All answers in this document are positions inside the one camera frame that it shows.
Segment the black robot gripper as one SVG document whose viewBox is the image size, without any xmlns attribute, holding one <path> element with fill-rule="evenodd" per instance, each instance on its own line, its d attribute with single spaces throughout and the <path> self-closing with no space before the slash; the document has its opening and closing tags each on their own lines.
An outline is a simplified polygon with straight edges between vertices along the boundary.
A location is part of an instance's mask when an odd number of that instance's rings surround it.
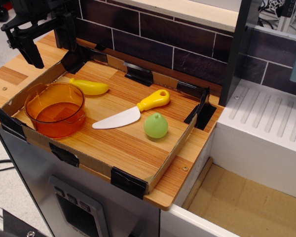
<svg viewBox="0 0 296 237">
<path fill-rule="evenodd" d="M 21 25 L 32 24 L 25 31 L 13 32 L 14 46 L 29 64 L 38 69 L 44 67 L 34 43 L 39 33 L 54 30 L 57 47 L 75 51 L 75 26 L 69 0 L 12 0 L 11 3 L 16 16 L 4 24 L 1 30 L 10 33 Z"/>
</svg>

